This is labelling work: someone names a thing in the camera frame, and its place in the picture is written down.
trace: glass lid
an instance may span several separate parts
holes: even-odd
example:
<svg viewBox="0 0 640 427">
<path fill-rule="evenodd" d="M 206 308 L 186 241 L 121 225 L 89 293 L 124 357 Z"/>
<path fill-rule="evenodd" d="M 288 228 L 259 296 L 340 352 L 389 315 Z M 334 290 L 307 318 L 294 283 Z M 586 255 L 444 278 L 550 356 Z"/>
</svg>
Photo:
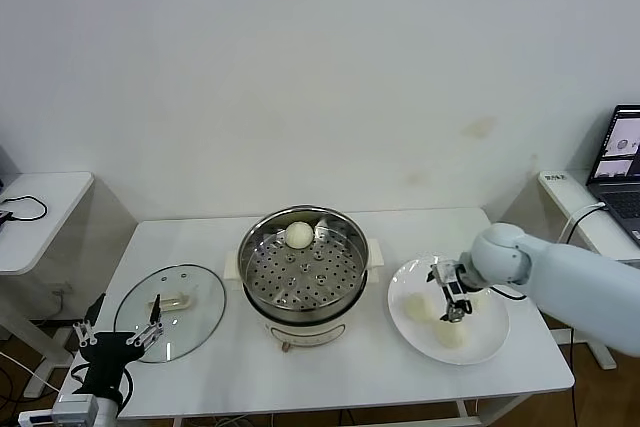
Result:
<svg viewBox="0 0 640 427">
<path fill-rule="evenodd" d="M 143 330 L 158 294 L 164 333 L 141 362 L 169 362 L 196 349 L 216 330 L 226 305 L 224 286 L 216 274 L 199 265 L 174 265 L 131 289 L 118 307 L 114 330 Z"/>
</svg>

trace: stainless steel pot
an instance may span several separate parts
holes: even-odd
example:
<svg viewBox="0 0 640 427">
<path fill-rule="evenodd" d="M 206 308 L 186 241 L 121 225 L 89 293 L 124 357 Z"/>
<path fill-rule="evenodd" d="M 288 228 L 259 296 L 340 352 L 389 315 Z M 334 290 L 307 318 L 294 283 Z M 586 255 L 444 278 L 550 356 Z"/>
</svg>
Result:
<svg viewBox="0 0 640 427">
<path fill-rule="evenodd" d="M 308 247 L 285 242 L 292 222 L 314 231 Z M 251 228 L 238 250 L 238 269 L 251 304 L 286 325 L 311 326 L 335 319 L 359 299 L 366 284 L 367 240 L 335 210 L 300 205 L 275 212 Z"/>
</svg>

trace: small white table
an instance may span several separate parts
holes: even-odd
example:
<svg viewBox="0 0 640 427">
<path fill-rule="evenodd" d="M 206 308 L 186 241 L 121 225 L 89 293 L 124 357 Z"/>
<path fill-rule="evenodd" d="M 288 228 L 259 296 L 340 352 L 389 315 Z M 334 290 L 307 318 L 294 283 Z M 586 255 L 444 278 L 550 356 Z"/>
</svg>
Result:
<svg viewBox="0 0 640 427">
<path fill-rule="evenodd" d="M 283 353 L 265 331 L 244 292 L 227 289 L 227 309 L 213 335 L 185 357 L 165 364 L 136 362 L 135 392 L 122 419 L 230 415 L 457 401 L 462 418 L 446 423 L 485 425 L 529 395 L 564 390 L 573 376 L 540 313 L 530 301 L 506 302 L 511 332 L 491 360 L 453 366 L 425 357 L 390 320 L 387 288 L 395 271 L 421 254 L 457 258 L 489 226 L 480 209 L 349 214 L 380 243 L 385 266 L 353 307 L 343 336 Z M 223 277 L 225 257 L 257 218 L 143 222 L 107 289 L 97 330 L 111 330 L 117 308 L 137 282 L 170 265 L 195 263 Z M 78 355 L 74 365 L 82 363 Z M 63 392 L 79 384 L 67 377 Z M 493 398 L 478 416 L 463 399 Z M 432 421 L 421 424 L 432 425 Z"/>
<path fill-rule="evenodd" d="M 587 170 L 544 171 L 538 175 L 538 181 L 560 211 L 569 218 L 578 209 L 597 202 L 586 188 L 588 175 Z M 607 212 L 594 212 L 586 217 L 576 227 L 576 233 L 594 252 L 635 267 L 640 266 L 640 248 Z M 558 345 L 570 343 L 570 329 L 554 329 L 552 334 Z M 576 332 L 574 343 L 586 343 L 602 369 L 617 367 L 615 359 L 601 342 Z"/>
<path fill-rule="evenodd" d="M 38 263 L 45 250 L 54 239 L 73 209 L 89 189 L 93 175 L 89 172 L 15 174 L 3 175 L 5 190 L 0 201 L 32 195 L 41 200 L 48 209 L 45 217 L 34 222 L 6 222 L 0 228 L 0 276 L 16 276 L 29 272 Z M 42 211 L 42 207 L 32 200 L 11 202 L 0 205 L 2 210 L 10 210 L 18 217 L 32 217 Z M 45 286 L 33 279 L 29 289 L 37 290 L 43 302 L 55 302 Z M 43 361 L 36 373 L 48 378 L 57 367 L 68 367 L 72 356 L 62 345 L 69 336 L 70 329 L 58 329 L 53 339 L 34 326 L 7 299 L 0 296 L 0 325 L 22 339 L 27 345 L 43 355 Z M 32 377 L 23 395 L 38 397 L 44 385 Z"/>
</svg>

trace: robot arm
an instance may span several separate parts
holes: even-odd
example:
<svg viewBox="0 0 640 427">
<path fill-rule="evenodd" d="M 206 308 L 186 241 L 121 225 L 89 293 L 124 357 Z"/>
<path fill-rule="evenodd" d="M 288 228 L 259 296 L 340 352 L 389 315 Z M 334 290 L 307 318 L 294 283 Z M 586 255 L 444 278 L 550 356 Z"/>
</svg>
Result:
<svg viewBox="0 0 640 427">
<path fill-rule="evenodd" d="M 126 365 L 141 358 L 163 333 L 160 295 L 156 296 L 148 325 L 137 334 L 94 333 L 93 326 L 103 300 L 104 294 L 89 307 L 82 322 L 73 326 L 80 341 L 80 353 L 87 361 L 82 386 L 73 394 L 61 394 L 51 410 L 22 412 L 18 418 L 21 427 L 51 424 L 59 427 L 115 427 L 116 418 L 126 403 L 118 390 Z"/>
<path fill-rule="evenodd" d="M 447 297 L 443 320 L 456 322 L 468 313 L 467 292 L 503 284 L 593 339 L 640 357 L 640 270 L 634 267 L 494 224 L 459 262 L 439 261 L 432 268 Z"/>
</svg>

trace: laptop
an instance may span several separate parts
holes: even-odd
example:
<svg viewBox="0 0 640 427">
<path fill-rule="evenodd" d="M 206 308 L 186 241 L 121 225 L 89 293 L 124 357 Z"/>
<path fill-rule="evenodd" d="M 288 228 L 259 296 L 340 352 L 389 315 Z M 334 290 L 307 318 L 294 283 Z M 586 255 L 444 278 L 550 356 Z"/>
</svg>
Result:
<svg viewBox="0 0 640 427">
<path fill-rule="evenodd" d="M 587 180 L 594 197 L 640 245 L 640 105 L 613 112 L 600 153 Z"/>
</svg>

